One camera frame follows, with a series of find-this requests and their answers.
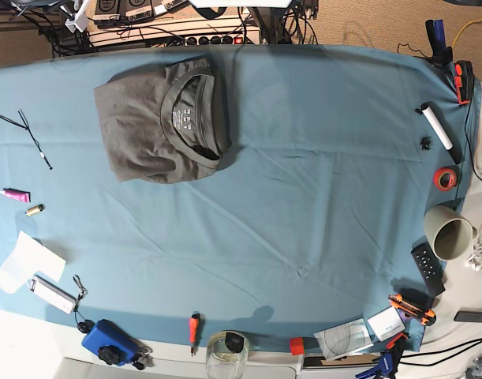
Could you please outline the grey T-shirt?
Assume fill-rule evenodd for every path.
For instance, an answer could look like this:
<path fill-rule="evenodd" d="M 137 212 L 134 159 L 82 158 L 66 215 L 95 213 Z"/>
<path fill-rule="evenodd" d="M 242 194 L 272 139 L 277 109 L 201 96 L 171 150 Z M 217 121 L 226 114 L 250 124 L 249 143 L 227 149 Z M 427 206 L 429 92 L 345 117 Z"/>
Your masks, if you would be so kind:
<path fill-rule="evenodd" d="M 205 57 L 138 67 L 95 88 L 117 179 L 174 184 L 213 175 L 230 148 L 222 92 L 219 72 Z"/>

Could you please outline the black power strip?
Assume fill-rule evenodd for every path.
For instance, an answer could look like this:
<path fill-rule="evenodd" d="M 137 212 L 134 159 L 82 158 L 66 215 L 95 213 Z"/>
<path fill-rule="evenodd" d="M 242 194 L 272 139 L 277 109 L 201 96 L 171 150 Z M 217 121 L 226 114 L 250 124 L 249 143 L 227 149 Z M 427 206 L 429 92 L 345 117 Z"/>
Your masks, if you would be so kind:
<path fill-rule="evenodd" d="M 240 35 L 200 35 L 174 37 L 168 46 L 203 46 L 203 45 L 242 45 L 245 39 Z"/>

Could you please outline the white paper sheet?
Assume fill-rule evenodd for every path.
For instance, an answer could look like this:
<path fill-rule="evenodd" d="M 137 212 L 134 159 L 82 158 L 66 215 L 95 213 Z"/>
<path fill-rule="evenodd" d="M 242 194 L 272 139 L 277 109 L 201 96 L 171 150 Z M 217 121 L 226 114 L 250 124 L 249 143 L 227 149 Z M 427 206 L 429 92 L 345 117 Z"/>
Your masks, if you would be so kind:
<path fill-rule="evenodd" d="M 65 265 L 64 258 L 20 231 L 12 253 L 0 267 L 0 288 L 7 294 L 14 294 L 37 272 L 58 282 Z"/>

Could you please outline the white rectangular device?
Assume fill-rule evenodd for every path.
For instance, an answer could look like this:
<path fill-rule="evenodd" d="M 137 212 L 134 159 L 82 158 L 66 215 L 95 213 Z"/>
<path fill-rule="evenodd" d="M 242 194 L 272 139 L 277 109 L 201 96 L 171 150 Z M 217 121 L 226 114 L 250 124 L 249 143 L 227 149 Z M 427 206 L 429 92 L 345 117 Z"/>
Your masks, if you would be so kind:
<path fill-rule="evenodd" d="M 66 314 L 73 312 L 77 302 L 76 299 L 54 284 L 49 283 L 39 276 L 33 276 L 27 282 L 27 285 L 31 292 L 53 307 Z"/>

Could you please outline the blue table cloth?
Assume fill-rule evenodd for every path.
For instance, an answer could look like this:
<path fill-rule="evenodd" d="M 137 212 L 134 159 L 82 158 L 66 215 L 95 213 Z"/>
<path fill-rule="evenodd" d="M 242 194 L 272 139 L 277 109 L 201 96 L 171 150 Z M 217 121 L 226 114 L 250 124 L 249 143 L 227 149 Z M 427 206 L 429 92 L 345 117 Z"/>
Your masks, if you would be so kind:
<path fill-rule="evenodd" d="M 233 144 L 196 182 L 119 182 L 94 90 L 147 65 L 210 58 L 226 88 Z M 131 336 L 184 343 L 226 328 L 283 351 L 289 338 L 369 317 L 390 293 L 430 296 L 411 257 L 425 212 L 461 206 L 432 178 L 453 161 L 424 116 L 430 103 L 463 156 L 481 94 L 460 106 L 450 73 L 424 60 L 355 47 L 170 48 L 61 58 L 0 69 L 0 267 L 20 231 L 79 276 L 80 311 Z M 432 138 L 422 151 L 420 139 Z M 44 210 L 26 216 L 27 209 Z"/>

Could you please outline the blue box with knob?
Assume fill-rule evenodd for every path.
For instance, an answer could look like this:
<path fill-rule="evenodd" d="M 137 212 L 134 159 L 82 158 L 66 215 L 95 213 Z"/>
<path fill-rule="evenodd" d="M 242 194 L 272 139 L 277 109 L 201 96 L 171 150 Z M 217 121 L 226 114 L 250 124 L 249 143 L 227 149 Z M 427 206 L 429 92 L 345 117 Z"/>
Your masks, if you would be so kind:
<path fill-rule="evenodd" d="M 100 320 L 93 324 L 81 346 L 108 366 L 130 364 L 138 354 L 138 345 L 113 322 Z"/>

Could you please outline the glass jar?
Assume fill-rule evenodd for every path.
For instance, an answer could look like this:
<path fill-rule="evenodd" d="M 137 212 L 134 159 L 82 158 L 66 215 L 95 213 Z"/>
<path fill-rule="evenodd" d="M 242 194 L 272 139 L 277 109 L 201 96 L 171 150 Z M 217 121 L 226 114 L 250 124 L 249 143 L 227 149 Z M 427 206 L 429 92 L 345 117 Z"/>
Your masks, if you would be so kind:
<path fill-rule="evenodd" d="M 248 338 L 237 331 L 221 331 L 207 344 L 207 377 L 213 379 L 242 378 L 250 351 Z"/>

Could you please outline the black small clip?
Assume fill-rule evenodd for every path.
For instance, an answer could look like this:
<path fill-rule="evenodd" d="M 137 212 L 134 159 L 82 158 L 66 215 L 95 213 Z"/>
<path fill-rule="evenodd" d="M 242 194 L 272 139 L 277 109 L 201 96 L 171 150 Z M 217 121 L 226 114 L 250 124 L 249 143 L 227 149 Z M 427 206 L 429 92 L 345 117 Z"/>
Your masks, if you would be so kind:
<path fill-rule="evenodd" d="M 422 137 L 420 147 L 422 151 L 430 151 L 432 149 L 432 138 L 429 136 Z"/>

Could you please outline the black orange tool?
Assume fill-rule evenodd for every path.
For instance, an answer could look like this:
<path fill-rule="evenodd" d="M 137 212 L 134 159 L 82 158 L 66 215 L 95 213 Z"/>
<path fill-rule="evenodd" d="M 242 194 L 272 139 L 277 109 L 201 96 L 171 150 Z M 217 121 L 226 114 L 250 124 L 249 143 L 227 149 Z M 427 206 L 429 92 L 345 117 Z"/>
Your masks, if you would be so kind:
<path fill-rule="evenodd" d="M 470 61 L 460 60 L 454 64 L 454 85 L 457 93 L 458 104 L 469 104 L 473 97 L 475 76 L 473 65 Z"/>

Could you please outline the red cube block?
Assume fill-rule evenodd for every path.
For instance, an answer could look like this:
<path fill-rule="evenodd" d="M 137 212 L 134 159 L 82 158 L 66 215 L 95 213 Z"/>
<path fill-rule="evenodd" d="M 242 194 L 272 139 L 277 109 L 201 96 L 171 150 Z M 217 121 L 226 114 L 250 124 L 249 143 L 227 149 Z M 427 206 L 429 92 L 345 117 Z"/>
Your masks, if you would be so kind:
<path fill-rule="evenodd" d="M 290 340 L 290 353 L 291 355 L 303 355 L 305 353 L 304 339 L 302 337 Z"/>

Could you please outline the printed paper booklet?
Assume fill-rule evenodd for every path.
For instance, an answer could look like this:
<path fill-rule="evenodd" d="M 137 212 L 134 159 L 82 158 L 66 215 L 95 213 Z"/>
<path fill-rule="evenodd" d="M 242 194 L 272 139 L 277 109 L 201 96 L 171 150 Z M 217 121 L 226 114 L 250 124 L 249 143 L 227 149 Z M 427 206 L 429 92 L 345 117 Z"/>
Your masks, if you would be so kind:
<path fill-rule="evenodd" d="M 354 355 L 374 345 L 363 318 L 314 334 L 326 360 Z"/>

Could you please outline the beige mug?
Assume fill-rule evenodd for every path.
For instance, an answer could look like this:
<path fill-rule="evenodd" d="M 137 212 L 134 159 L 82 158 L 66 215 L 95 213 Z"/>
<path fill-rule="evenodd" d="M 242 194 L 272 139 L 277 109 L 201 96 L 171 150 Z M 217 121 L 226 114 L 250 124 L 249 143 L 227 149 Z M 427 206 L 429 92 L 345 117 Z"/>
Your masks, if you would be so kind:
<path fill-rule="evenodd" d="M 443 205 L 426 211 L 423 228 L 429 246 L 441 261 L 458 259 L 477 237 L 477 229 L 465 217 Z"/>

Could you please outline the white small box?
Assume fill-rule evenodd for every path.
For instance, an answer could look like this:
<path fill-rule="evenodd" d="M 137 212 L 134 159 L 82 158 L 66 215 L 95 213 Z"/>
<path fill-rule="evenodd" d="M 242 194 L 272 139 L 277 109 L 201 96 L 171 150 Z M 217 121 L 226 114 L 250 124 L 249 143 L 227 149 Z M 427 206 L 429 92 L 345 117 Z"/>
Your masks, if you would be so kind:
<path fill-rule="evenodd" d="M 393 306 L 371 316 L 368 324 L 379 341 L 388 340 L 405 330 L 405 324 Z"/>

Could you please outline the orange utility knife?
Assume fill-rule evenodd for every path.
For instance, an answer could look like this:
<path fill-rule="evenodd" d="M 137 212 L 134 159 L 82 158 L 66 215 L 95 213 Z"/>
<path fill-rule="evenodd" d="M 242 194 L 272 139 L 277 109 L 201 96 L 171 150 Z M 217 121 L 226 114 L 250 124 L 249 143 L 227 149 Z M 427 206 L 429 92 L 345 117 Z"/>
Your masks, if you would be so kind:
<path fill-rule="evenodd" d="M 400 294 L 389 295 L 387 298 L 391 306 L 401 310 L 407 317 L 411 317 L 425 327 L 432 326 L 436 322 L 435 312 L 428 307 L 416 304 Z"/>

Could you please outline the blue clamp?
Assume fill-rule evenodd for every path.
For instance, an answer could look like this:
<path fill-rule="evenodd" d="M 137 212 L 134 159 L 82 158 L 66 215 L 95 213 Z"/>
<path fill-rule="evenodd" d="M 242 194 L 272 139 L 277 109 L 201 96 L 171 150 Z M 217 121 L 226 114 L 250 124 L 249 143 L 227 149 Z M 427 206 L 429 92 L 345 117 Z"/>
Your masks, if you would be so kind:
<path fill-rule="evenodd" d="M 409 334 L 400 332 L 387 345 L 386 350 L 377 360 L 376 365 L 362 373 L 356 374 L 355 378 L 390 378 L 395 379 L 398 372 L 398 364 L 405 352 L 406 342 L 409 339 Z"/>

